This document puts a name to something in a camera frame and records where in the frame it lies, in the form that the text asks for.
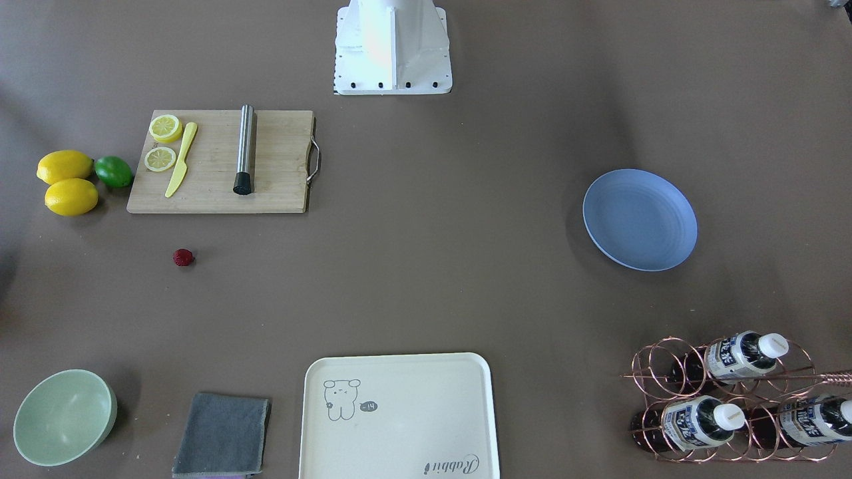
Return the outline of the blue plate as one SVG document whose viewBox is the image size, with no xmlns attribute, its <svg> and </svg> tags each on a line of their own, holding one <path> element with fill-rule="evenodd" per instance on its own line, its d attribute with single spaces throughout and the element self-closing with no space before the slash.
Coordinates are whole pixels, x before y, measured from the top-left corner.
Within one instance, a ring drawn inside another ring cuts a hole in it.
<svg viewBox="0 0 852 479">
<path fill-rule="evenodd" d="M 594 245 L 629 269 L 673 269 L 697 244 L 699 225 L 690 201 L 664 177 L 645 170 L 601 175 L 585 192 L 582 212 Z"/>
</svg>

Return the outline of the red strawberry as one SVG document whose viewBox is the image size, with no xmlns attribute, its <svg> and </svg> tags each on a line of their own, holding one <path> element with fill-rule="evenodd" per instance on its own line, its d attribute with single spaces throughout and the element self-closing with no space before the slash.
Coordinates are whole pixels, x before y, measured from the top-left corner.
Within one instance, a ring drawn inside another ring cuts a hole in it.
<svg viewBox="0 0 852 479">
<path fill-rule="evenodd" d="M 194 252 L 185 248 L 177 249 L 172 254 L 173 263 L 176 264 L 176 266 L 178 267 L 188 267 L 189 265 L 194 263 L 194 259 Z"/>
</svg>

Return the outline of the wooden cutting board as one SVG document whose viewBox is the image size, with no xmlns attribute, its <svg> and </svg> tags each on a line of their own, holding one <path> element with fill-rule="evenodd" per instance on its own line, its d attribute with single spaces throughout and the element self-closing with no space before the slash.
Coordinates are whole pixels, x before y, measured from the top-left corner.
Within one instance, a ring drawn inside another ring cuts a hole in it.
<svg viewBox="0 0 852 479">
<path fill-rule="evenodd" d="M 282 214 L 307 209 L 312 111 L 256 111 L 253 191 L 232 191 L 237 173 L 240 111 L 172 110 L 184 124 L 197 122 L 188 151 L 188 173 L 171 198 L 165 197 L 171 172 L 150 172 L 138 164 L 126 206 L 134 214 Z"/>
</svg>

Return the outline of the cream rabbit tray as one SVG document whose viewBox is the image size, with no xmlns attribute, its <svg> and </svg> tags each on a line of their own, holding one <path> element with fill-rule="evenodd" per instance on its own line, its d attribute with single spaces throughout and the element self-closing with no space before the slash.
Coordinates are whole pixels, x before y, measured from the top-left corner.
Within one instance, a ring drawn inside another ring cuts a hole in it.
<svg viewBox="0 0 852 479">
<path fill-rule="evenodd" d="M 302 478 L 499 478 L 480 355 L 328 357 L 304 380 Z"/>
</svg>

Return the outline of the steel muddler black tip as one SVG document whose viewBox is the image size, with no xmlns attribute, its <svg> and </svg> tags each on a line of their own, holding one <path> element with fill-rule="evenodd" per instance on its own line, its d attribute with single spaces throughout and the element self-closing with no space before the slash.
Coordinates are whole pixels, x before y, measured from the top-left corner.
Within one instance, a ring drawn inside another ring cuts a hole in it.
<svg viewBox="0 0 852 479">
<path fill-rule="evenodd" d="M 255 129 L 255 109 L 250 104 L 244 104 L 240 111 L 236 176 L 232 186 L 232 191 L 237 195 L 253 193 L 252 161 L 255 149 Z"/>
</svg>

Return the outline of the yellow plastic knife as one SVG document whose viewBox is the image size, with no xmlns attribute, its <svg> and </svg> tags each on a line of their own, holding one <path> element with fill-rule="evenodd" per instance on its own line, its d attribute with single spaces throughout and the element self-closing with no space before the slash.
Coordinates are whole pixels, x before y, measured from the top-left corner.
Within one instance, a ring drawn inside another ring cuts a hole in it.
<svg viewBox="0 0 852 479">
<path fill-rule="evenodd" d="M 173 197 L 177 189 L 179 189 L 182 184 L 186 173 L 188 173 L 186 157 L 188 157 L 189 149 L 194 142 L 197 131 L 198 125 L 195 122 L 188 122 L 188 124 L 184 127 L 182 140 L 180 140 L 180 150 L 176 157 L 176 163 L 174 164 L 174 171 L 170 177 L 170 181 L 168 182 L 168 187 L 164 192 L 165 198 Z"/>
</svg>

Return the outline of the lemon slice near knife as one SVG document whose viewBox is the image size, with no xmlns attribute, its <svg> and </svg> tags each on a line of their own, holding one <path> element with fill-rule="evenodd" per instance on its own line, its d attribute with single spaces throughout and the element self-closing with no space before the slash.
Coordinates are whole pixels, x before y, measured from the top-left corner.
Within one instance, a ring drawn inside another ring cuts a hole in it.
<svg viewBox="0 0 852 479">
<path fill-rule="evenodd" d="M 143 163 L 149 172 L 165 172 L 176 163 L 177 154 L 172 148 L 158 146 L 149 150 L 143 158 Z"/>
</svg>

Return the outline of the grey folded cloth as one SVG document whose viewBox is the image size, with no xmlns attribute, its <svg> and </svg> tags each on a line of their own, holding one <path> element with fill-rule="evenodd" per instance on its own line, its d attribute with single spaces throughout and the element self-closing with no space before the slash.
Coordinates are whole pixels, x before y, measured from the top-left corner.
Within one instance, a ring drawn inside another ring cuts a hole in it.
<svg viewBox="0 0 852 479">
<path fill-rule="evenodd" d="M 262 472 L 265 398 L 197 393 L 174 458 L 174 478 L 248 477 Z"/>
</svg>

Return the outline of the lemon slice at edge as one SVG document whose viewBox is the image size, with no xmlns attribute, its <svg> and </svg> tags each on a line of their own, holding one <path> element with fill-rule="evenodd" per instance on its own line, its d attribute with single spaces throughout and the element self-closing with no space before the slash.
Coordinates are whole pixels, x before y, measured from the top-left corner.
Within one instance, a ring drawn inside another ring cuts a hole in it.
<svg viewBox="0 0 852 479">
<path fill-rule="evenodd" d="M 148 133 L 157 143 L 168 144 L 182 137 L 184 127 L 176 115 L 158 115 L 149 122 Z"/>
</svg>

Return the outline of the green lime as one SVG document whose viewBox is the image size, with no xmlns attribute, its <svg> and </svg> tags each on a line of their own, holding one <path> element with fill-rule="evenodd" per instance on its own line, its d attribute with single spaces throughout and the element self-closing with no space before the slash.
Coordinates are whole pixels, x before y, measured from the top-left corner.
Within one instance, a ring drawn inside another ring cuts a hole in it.
<svg viewBox="0 0 852 479">
<path fill-rule="evenodd" d="M 133 182 L 133 170 L 118 156 L 97 158 L 94 161 L 93 169 L 95 176 L 110 188 L 125 188 Z"/>
</svg>

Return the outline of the whole lemon lower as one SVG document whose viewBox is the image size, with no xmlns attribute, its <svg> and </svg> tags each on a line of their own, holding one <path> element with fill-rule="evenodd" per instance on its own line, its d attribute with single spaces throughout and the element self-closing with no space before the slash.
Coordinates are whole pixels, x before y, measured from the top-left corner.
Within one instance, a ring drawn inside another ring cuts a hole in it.
<svg viewBox="0 0 852 479">
<path fill-rule="evenodd" d="M 55 182 L 45 193 L 45 205 L 60 216 L 79 216 L 97 206 L 99 193 L 92 182 L 70 178 Z"/>
</svg>

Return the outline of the whole lemon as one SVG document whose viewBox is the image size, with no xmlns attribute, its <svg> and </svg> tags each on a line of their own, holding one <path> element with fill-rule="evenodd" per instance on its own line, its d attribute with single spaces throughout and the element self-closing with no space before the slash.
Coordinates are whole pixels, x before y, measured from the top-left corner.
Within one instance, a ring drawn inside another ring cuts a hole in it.
<svg viewBox="0 0 852 479">
<path fill-rule="evenodd" d="M 48 185 L 67 179 L 86 179 L 93 172 L 93 160 L 77 150 L 59 150 L 43 156 L 36 176 Z"/>
<path fill-rule="evenodd" d="M 60 216 L 79 216 L 97 206 L 99 193 L 92 182 L 70 178 L 55 182 L 45 193 L 45 205 Z"/>
</svg>

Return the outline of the whole lemon upper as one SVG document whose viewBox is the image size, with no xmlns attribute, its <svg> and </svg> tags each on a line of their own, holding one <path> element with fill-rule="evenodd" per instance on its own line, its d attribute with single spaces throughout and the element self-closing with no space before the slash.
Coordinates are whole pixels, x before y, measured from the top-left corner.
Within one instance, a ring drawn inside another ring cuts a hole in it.
<svg viewBox="0 0 852 479">
<path fill-rule="evenodd" d="M 86 179 L 93 172 L 93 160 L 77 150 L 59 150 L 43 156 L 36 176 L 48 185 L 67 179 Z"/>
</svg>

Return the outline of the green bowl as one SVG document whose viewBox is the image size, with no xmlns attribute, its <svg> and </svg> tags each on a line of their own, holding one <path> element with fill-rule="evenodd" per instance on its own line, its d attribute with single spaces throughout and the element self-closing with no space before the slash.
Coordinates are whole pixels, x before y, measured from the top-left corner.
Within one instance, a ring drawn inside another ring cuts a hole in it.
<svg viewBox="0 0 852 479">
<path fill-rule="evenodd" d="M 37 466 L 62 466 L 108 436 L 118 415 L 112 388 L 83 369 L 58 372 L 31 389 L 13 421 L 13 443 Z"/>
</svg>

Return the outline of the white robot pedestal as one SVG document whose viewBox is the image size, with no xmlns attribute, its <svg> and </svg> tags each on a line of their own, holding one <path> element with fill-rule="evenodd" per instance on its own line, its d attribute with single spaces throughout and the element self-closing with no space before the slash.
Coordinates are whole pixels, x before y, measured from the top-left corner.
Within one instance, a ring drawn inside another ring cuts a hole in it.
<svg viewBox="0 0 852 479">
<path fill-rule="evenodd" d="M 351 1 L 337 10 L 338 95 L 447 94 L 447 13 L 432 1 Z"/>
</svg>

